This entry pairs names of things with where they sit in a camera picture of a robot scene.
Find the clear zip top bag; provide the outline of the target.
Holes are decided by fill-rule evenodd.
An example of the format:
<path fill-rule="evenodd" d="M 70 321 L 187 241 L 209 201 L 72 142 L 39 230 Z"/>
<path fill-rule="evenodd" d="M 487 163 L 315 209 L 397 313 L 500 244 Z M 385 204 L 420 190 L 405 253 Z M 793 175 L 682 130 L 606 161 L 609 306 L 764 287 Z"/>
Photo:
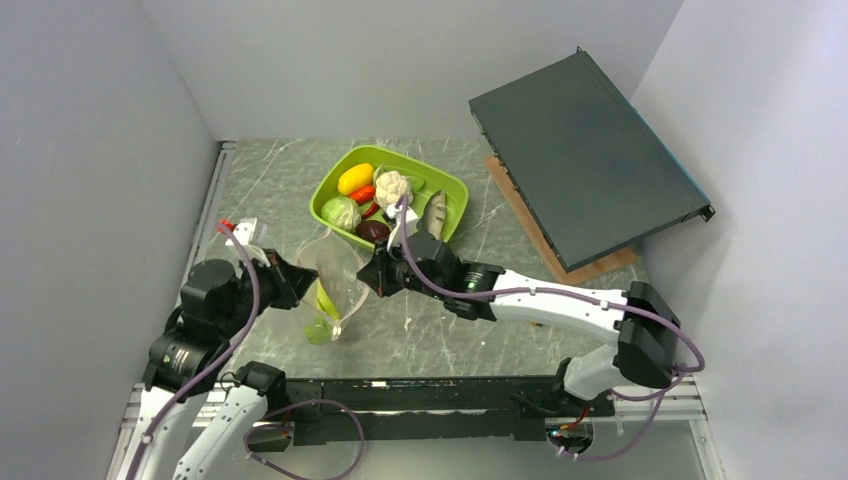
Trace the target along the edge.
<path fill-rule="evenodd" d="M 319 273 L 317 280 L 321 281 L 340 313 L 342 335 L 349 320 L 363 306 L 369 295 L 365 284 L 356 279 L 356 273 L 364 266 L 359 252 L 334 231 L 327 229 L 298 251 L 296 265 L 315 269 Z M 303 333 L 310 317 L 305 301 L 313 285 L 294 310 Z"/>

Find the green toy celery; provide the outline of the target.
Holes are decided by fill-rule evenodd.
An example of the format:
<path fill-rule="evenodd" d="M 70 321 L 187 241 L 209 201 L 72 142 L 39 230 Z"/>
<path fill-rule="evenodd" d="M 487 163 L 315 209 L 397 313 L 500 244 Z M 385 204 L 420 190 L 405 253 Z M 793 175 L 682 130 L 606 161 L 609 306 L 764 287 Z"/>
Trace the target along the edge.
<path fill-rule="evenodd" d="M 305 303 L 310 315 L 303 328 L 307 340 L 314 345 L 337 340 L 342 332 L 341 316 L 320 280 L 314 282 Z"/>

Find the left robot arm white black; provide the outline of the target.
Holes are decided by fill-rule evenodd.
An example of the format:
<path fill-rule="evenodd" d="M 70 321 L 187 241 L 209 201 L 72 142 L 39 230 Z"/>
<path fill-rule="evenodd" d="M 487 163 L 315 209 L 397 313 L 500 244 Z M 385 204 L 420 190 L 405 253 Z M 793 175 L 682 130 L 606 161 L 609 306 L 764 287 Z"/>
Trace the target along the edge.
<path fill-rule="evenodd" d="M 239 266 L 211 259 L 190 269 L 179 305 L 149 349 L 139 414 L 119 478 L 209 477 L 234 434 L 248 430 L 248 420 L 272 420 L 285 411 L 284 372 L 251 361 L 238 369 L 223 413 L 197 444 L 187 444 L 219 373 L 258 315 L 267 308 L 299 307 L 319 277 L 273 249 L 264 253 L 264 259 Z"/>

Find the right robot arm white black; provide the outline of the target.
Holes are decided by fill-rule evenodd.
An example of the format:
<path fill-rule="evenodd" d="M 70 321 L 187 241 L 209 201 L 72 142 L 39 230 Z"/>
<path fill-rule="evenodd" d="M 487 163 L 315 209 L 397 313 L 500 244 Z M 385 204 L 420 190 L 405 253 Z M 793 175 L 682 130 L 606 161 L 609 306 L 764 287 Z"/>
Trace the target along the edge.
<path fill-rule="evenodd" d="M 520 320 L 573 330 L 600 342 L 559 367 L 551 388 L 557 411 L 574 415 L 598 395 L 624 385 L 669 388 L 680 323 L 656 290 L 592 290 L 536 280 L 504 267 L 460 259 L 429 234 L 398 245 L 379 241 L 357 278 L 380 297 L 401 290 L 439 300 L 467 320 Z"/>

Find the grey toy fish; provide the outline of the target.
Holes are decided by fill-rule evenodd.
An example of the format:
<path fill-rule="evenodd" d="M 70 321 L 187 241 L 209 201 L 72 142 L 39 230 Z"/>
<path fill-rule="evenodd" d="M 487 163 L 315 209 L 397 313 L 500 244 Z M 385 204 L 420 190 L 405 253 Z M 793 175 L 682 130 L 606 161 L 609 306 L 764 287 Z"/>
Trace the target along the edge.
<path fill-rule="evenodd" d="M 438 190 L 428 199 L 419 228 L 429 233 L 436 240 L 442 240 L 446 216 L 446 194 L 443 190 Z"/>

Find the green toy cabbage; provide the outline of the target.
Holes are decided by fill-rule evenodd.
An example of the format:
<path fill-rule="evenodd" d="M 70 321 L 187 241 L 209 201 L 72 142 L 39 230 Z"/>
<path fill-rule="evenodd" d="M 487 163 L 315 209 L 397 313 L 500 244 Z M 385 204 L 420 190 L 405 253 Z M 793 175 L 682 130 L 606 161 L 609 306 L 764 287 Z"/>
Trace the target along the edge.
<path fill-rule="evenodd" d="M 362 221 L 357 202 L 343 196 L 328 200 L 320 215 L 329 225 L 345 232 L 353 232 Z"/>

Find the white toy cauliflower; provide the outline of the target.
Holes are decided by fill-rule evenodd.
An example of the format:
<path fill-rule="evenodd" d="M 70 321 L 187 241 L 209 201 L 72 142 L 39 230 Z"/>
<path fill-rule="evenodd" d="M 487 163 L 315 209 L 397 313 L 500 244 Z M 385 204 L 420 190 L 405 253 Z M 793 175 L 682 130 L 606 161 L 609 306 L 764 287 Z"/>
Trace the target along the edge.
<path fill-rule="evenodd" d="M 383 209 L 397 204 L 402 199 L 411 201 L 413 189 L 410 180 L 398 171 L 385 171 L 374 180 L 375 202 Z"/>

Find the green plastic tray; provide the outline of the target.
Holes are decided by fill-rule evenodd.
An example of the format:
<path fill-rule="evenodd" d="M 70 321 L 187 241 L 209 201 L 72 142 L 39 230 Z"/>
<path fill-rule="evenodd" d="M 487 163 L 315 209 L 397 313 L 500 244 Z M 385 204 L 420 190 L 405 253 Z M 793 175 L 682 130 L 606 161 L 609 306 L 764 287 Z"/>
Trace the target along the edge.
<path fill-rule="evenodd" d="M 345 232 L 331 225 L 321 215 L 324 204 L 339 195 L 337 183 L 342 174 L 350 168 L 364 163 L 373 167 L 386 167 L 388 170 L 396 170 L 405 175 L 421 178 L 423 187 L 414 194 L 414 200 L 411 203 L 411 209 L 416 214 L 423 212 L 427 200 L 432 194 L 439 190 L 444 191 L 447 212 L 442 229 L 442 238 L 447 242 L 454 236 L 468 206 L 469 190 L 467 186 L 457 177 L 437 167 L 376 145 L 354 147 L 324 176 L 309 202 L 309 211 L 316 221 L 356 247 L 367 252 L 373 250 L 374 244 L 372 242 L 359 238 L 355 233 Z"/>

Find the wooden board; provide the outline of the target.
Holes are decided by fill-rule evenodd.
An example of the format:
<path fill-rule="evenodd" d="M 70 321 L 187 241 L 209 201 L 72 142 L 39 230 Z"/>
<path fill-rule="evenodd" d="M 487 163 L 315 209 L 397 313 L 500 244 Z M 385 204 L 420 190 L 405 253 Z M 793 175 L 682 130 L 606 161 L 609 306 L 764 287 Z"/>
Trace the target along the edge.
<path fill-rule="evenodd" d="M 508 170 L 502 162 L 496 156 L 489 156 L 483 160 L 483 165 L 537 252 L 541 255 L 544 264 L 559 283 L 581 284 L 637 262 L 637 252 L 631 247 L 625 247 L 580 268 L 564 267 L 561 263 L 561 257 L 553 248 L 553 243 L 533 217 L 531 210 L 521 196 L 519 188 L 513 184 Z"/>

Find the dark grey metal case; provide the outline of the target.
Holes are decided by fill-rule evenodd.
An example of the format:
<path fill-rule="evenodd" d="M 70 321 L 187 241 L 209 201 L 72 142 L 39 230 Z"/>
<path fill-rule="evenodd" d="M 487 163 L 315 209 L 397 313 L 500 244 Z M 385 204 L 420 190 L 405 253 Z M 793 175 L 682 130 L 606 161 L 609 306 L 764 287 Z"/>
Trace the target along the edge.
<path fill-rule="evenodd" d="M 707 194 L 583 49 L 468 105 L 567 271 L 715 214 Z"/>

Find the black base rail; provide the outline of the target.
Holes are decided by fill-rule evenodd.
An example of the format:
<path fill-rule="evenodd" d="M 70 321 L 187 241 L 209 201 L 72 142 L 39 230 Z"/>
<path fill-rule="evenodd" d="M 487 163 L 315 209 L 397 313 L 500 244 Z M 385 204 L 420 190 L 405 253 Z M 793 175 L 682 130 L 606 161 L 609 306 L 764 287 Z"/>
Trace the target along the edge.
<path fill-rule="evenodd" d="M 572 399 L 550 375 L 290 378 L 284 401 L 260 419 L 269 431 L 252 434 L 249 444 L 270 452 L 359 439 L 543 441 L 562 425 L 614 414 L 610 394 Z"/>

